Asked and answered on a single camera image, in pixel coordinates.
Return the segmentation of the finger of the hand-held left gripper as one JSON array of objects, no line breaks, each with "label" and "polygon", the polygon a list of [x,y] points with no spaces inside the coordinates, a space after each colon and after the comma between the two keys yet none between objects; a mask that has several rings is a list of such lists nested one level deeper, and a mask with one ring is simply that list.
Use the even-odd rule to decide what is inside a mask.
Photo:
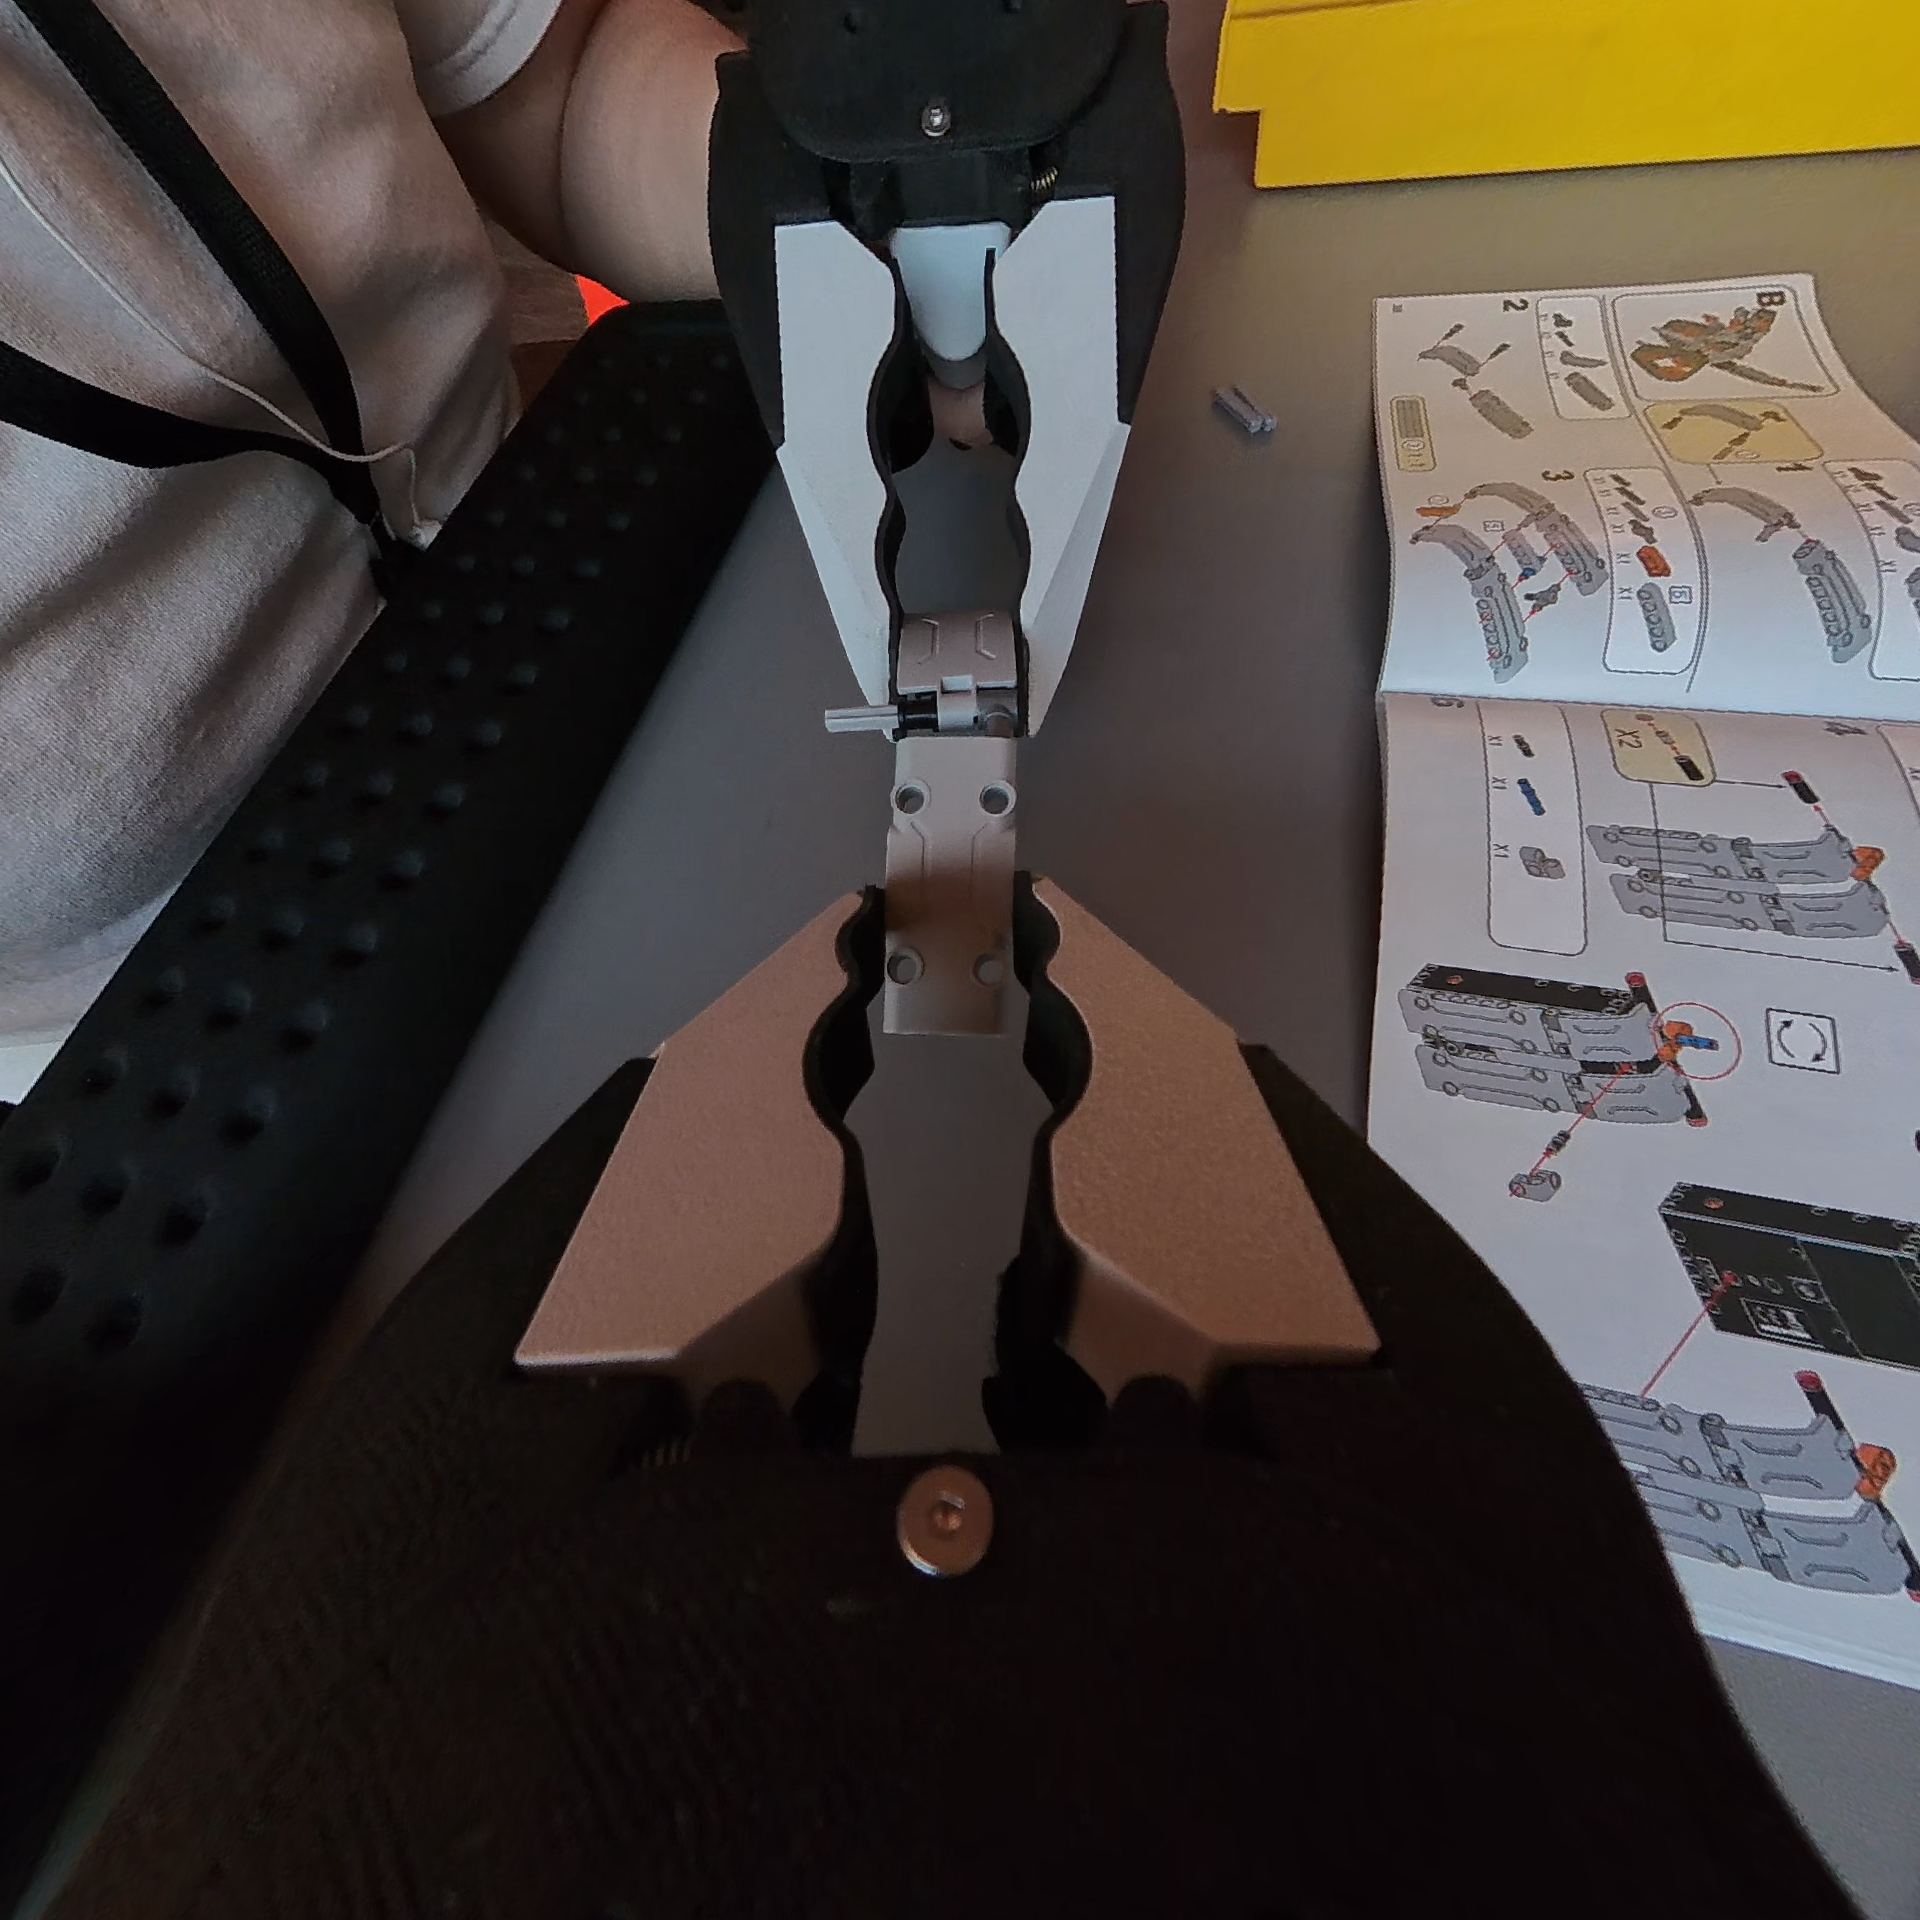
[{"label": "finger of the hand-held left gripper", "polygon": [[1016,505],[1027,538],[1017,624],[1029,732],[1064,680],[1118,483],[1117,303],[1114,196],[1047,204],[994,262],[994,343],[1013,355],[1024,391]]},{"label": "finger of the hand-held left gripper", "polygon": [[879,441],[881,375],[901,340],[894,267],[834,220],[775,230],[787,492],[869,707],[893,699],[906,529]]}]

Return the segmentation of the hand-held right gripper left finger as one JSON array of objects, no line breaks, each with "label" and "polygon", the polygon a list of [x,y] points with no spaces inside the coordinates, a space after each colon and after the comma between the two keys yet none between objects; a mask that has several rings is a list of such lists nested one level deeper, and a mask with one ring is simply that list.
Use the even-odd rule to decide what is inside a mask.
[{"label": "hand-held right gripper left finger", "polygon": [[848,1106],[881,945],[881,892],[843,897],[656,1050],[520,1368],[857,1392],[879,1258]]}]

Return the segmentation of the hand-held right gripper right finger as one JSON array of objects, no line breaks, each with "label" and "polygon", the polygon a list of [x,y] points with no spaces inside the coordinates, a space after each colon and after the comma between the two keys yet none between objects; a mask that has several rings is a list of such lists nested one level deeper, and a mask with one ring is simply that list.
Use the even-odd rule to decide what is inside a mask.
[{"label": "hand-held right gripper right finger", "polygon": [[1016,886],[1024,1066],[1050,1103],[997,1385],[1208,1387],[1245,1363],[1363,1363],[1379,1336],[1233,1028],[1053,880]]}]

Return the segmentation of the grey building block shell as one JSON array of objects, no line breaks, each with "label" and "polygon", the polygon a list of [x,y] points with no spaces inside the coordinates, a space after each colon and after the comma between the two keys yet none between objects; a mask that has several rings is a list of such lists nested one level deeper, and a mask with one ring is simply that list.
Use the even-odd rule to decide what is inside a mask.
[{"label": "grey building block shell", "polygon": [[897,647],[897,737],[1017,737],[1021,640],[997,610],[910,618]]}]

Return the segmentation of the grey building panel with holes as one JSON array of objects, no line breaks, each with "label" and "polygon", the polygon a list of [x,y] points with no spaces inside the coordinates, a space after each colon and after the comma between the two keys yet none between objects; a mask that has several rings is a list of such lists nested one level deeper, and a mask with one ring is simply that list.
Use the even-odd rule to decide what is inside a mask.
[{"label": "grey building panel with holes", "polygon": [[882,1027],[999,1035],[1013,971],[1017,744],[903,737],[885,850]]}]

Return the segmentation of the person's left forearm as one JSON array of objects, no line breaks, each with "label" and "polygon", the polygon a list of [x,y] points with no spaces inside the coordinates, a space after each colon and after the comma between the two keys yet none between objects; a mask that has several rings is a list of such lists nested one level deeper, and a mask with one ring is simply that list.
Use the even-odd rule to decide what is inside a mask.
[{"label": "person's left forearm", "polygon": [[688,2],[600,8],[561,119],[553,258],[626,300],[709,300],[709,137],[731,33]]}]

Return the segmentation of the grey desk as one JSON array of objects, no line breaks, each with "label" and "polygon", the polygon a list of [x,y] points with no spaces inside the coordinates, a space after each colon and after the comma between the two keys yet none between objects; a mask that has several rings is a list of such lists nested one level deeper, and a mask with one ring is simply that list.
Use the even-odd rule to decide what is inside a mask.
[{"label": "grey desk", "polygon": [[[1257,192],[1205,116],[1150,380],[1021,849],[1361,1118],[1376,968],[1383,295],[1810,273],[1915,431],[1915,155]],[[1245,436],[1245,387],[1279,422]],[[278,1454],[389,1302],[626,1058],[875,875],[887,756],[827,738],[847,666],[779,487],[755,503],[471,1044]]]}]

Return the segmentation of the black dotted mat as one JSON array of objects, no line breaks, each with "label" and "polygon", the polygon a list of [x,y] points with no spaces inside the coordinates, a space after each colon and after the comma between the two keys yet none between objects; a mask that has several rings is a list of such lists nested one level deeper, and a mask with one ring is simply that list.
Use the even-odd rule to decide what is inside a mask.
[{"label": "black dotted mat", "polygon": [[719,304],[593,328],[6,1121],[8,1908],[770,463]]}]

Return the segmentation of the open building instruction booklet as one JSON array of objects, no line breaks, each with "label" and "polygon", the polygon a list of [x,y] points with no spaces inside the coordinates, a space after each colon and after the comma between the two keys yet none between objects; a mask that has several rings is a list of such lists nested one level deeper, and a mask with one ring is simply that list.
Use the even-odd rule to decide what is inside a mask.
[{"label": "open building instruction booklet", "polygon": [[1728,1642],[1915,1684],[1918,454],[1806,275],[1376,304],[1370,1132]]}]

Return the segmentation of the yellow plastic bin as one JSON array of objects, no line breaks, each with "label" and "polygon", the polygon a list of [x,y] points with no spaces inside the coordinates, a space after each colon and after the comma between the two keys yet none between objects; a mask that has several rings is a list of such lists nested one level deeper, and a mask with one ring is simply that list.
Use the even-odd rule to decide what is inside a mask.
[{"label": "yellow plastic bin", "polygon": [[1233,2],[1215,108],[1259,186],[1902,150],[1918,4]]}]

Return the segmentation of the person in grey shirt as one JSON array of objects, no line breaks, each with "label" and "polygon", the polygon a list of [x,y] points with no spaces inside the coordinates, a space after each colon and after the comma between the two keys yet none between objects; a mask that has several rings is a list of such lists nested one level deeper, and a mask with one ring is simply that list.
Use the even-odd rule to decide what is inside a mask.
[{"label": "person in grey shirt", "polygon": [[[513,424],[497,254],[433,119],[553,2],[103,4],[330,322],[395,532]],[[6,4],[6,338],[186,419],[318,435],[186,218]],[[374,547],[278,454],[142,471],[6,426],[6,1043],[88,1002],[369,627]]]}]

